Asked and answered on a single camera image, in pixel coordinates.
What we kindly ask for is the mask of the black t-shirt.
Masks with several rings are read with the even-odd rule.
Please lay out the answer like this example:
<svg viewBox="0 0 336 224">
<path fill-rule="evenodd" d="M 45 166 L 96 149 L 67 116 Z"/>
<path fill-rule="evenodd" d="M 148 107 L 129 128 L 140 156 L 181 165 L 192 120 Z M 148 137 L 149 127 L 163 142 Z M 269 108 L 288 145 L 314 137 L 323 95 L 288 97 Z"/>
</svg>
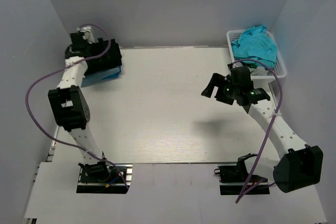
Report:
<svg viewBox="0 0 336 224">
<path fill-rule="evenodd" d="M 119 44 L 115 39 L 111 39 L 110 42 L 110 48 L 103 56 L 87 61 L 88 69 L 85 73 L 86 75 L 91 75 L 122 66 L 122 55 Z M 96 43 L 89 44 L 89 56 L 96 56 L 102 53 L 106 49 L 107 45 L 108 41 L 103 40 L 102 38 L 99 38 Z"/>
</svg>

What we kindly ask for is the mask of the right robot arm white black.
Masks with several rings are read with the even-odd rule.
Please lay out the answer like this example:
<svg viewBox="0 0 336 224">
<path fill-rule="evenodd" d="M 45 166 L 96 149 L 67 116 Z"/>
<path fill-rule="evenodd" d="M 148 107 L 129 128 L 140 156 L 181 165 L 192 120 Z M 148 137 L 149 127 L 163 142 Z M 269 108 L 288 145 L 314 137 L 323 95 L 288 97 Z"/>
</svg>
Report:
<svg viewBox="0 0 336 224">
<path fill-rule="evenodd" d="M 279 163 L 272 175 L 278 188 L 288 193 L 319 183 L 323 152 L 318 146 L 309 146 L 284 121 L 279 108 L 273 107 L 271 98 L 262 88 L 255 88 L 247 67 L 231 68 L 230 74 L 214 73 L 202 96 L 210 98 L 217 87 L 215 99 L 243 107 L 265 131 L 265 140 L 275 147 Z"/>
</svg>

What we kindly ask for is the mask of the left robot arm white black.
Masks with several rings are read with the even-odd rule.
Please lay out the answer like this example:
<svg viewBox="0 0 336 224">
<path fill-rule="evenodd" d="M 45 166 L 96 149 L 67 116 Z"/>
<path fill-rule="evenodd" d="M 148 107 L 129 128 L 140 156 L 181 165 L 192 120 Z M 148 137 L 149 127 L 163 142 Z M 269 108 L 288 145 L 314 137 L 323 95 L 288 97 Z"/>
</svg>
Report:
<svg viewBox="0 0 336 224">
<path fill-rule="evenodd" d="M 88 70 L 85 57 L 90 56 L 89 46 L 96 41 L 90 26 L 79 28 L 70 37 L 66 69 L 57 87 L 48 91 L 48 99 L 57 125 L 63 127 L 80 147 L 82 165 L 94 165 L 98 160 L 90 154 L 100 159 L 104 158 L 104 154 L 90 131 L 90 110 L 81 86 Z"/>
</svg>

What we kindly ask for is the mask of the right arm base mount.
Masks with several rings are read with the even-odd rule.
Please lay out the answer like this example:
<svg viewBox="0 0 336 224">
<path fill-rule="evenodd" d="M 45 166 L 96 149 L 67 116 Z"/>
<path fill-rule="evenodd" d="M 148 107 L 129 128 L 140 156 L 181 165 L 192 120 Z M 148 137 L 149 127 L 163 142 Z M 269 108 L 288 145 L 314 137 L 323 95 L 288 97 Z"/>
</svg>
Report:
<svg viewBox="0 0 336 224">
<path fill-rule="evenodd" d="M 236 162 L 226 162 L 214 169 L 214 174 L 219 177 L 219 189 L 222 196 L 239 195 L 249 172 L 245 161 L 257 156 L 257 154 L 247 154 L 238 158 Z M 247 188 L 263 180 L 258 175 L 252 175 Z M 257 187 L 247 193 L 248 195 L 269 195 L 268 179 L 264 179 Z"/>
</svg>

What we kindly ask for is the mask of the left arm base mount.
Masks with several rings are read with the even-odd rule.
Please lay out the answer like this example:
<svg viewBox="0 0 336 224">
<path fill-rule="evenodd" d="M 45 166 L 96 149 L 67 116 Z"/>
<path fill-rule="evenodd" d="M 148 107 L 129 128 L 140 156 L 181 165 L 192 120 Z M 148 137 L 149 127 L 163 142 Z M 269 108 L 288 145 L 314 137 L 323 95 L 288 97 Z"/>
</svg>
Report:
<svg viewBox="0 0 336 224">
<path fill-rule="evenodd" d="M 104 166 L 78 164 L 80 172 L 76 193 L 78 194 L 126 194 L 131 185 L 132 164 Z"/>
</svg>

